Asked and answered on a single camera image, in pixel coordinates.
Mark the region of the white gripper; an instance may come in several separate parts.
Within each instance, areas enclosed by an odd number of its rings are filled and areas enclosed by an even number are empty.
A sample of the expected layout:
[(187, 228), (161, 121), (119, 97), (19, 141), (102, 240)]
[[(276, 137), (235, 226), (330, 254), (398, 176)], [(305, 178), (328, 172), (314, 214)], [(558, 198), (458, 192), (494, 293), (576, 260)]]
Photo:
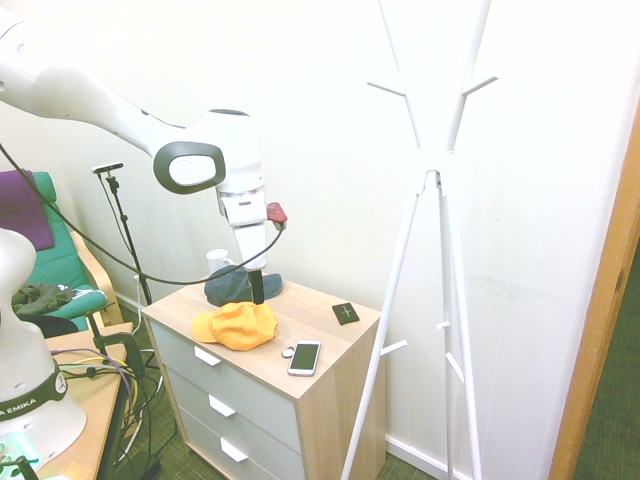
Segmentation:
[(252, 302), (256, 305), (265, 301), (262, 269), (266, 266), (266, 221), (251, 224), (231, 223), (241, 263), (248, 272)]

